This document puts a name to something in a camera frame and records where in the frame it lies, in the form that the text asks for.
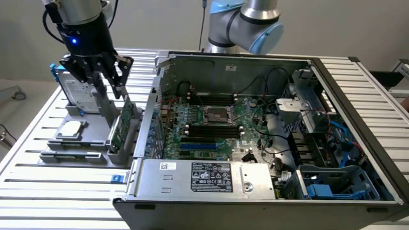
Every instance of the floor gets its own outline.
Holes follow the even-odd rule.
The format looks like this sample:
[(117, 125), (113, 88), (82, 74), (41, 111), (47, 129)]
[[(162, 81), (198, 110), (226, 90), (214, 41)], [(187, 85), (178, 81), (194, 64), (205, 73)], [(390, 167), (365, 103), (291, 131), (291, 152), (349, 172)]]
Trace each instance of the floor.
[[(0, 89), (14, 85), (21, 87), (26, 98), (22, 101), (9, 98), (0, 102), (0, 123), (18, 138), (58, 85), (54, 81), (0, 80)], [(6, 152), (0, 147), (0, 160)]]

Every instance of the caster wheel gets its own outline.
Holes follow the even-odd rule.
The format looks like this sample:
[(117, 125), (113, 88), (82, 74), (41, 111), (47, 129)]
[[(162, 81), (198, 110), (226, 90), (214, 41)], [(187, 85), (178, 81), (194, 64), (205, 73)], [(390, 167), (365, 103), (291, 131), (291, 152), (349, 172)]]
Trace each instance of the caster wheel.
[(14, 92), (13, 99), (17, 101), (22, 101), (25, 99), (25, 93), (21, 91)]

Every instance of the cpu socket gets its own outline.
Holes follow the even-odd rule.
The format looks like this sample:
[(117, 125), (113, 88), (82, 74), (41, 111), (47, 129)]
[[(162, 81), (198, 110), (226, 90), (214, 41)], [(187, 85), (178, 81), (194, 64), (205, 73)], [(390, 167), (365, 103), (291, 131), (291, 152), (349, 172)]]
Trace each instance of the cpu socket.
[(231, 123), (230, 107), (203, 107), (203, 124)]

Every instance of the motherboard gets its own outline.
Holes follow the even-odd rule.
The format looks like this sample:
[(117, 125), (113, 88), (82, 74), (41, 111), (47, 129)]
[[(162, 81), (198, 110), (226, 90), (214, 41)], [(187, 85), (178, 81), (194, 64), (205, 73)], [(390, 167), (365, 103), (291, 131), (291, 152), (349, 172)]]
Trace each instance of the motherboard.
[(165, 98), (161, 104), (162, 158), (242, 161), (247, 154), (262, 157), (267, 137), (254, 130), (254, 126), (267, 133), (267, 122), (258, 107), (257, 99), (250, 97), (195, 95)]

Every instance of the robotic arm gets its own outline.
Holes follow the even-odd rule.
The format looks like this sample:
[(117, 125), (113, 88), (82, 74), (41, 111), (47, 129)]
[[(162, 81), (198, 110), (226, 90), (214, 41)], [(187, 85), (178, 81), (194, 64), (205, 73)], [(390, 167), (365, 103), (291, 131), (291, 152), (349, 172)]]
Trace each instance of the robotic arm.
[[(46, 13), (57, 25), (62, 42), (69, 54), (59, 60), (59, 64), (82, 82), (94, 86), (103, 97), (106, 88), (99, 78), (102, 73), (114, 97), (126, 96), (125, 82), (127, 79), (133, 59), (122, 57), (113, 49), (101, 0), (42, 0)], [(115, 72), (114, 62), (122, 72)]]
[(277, 0), (214, 0), (210, 5), (209, 53), (270, 52), (283, 33)]

